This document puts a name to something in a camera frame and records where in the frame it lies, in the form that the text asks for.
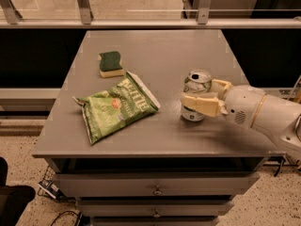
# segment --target green sponge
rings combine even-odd
[[[121,67],[121,55],[118,51],[99,54],[100,73],[103,78],[124,75]]]

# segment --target gray tabletop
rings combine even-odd
[[[86,97],[120,80],[99,74],[98,54],[114,50],[121,53],[123,68],[142,79],[161,108],[92,146],[81,107],[71,97]],[[234,85],[248,83],[220,30],[88,31],[33,156],[248,156],[277,149],[267,137],[222,117],[183,119],[179,98],[183,80],[193,69]]]

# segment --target snack bag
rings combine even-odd
[[[129,72],[110,89],[73,99],[82,107],[92,145],[160,108],[140,78]]]

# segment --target drawer handle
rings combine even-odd
[[[152,194],[154,196],[160,196],[160,195],[162,195],[162,191],[160,190],[159,186],[156,186],[156,188],[154,189],[154,191],[152,192]]]
[[[159,215],[158,210],[156,209],[156,210],[154,211],[153,217],[154,217],[154,218],[159,218],[160,216],[161,216],[161,215]]]

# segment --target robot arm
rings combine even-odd
[[[268,95],[262,89],[234,87],[216,80],[210,93],[211,98],[186,94],[181,101],[204,115],[222,114],[228,122],[263,133],[295,161],[301,160],[300,104]]]

